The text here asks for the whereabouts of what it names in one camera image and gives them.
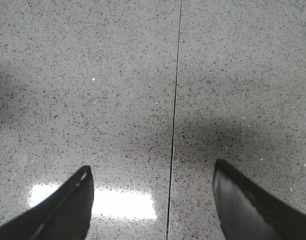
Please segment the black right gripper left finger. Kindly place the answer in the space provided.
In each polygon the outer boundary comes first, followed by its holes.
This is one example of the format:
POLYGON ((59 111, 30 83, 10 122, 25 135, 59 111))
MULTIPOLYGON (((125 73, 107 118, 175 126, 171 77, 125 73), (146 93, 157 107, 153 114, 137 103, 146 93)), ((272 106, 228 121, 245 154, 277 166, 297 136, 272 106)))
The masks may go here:
POLYGON ((0 226, 0 240, 84 240, 93 201, 93 176, 85 165, 40 204, 0 226))

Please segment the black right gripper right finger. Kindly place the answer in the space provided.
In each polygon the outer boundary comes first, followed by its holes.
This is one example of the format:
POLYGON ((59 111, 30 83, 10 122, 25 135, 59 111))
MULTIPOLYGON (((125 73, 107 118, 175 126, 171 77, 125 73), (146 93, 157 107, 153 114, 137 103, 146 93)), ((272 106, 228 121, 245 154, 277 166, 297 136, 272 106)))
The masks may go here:
POLYGON ((213 194, 227 240, 306 240, 306 215, 280 201, 218 159, 213 194))

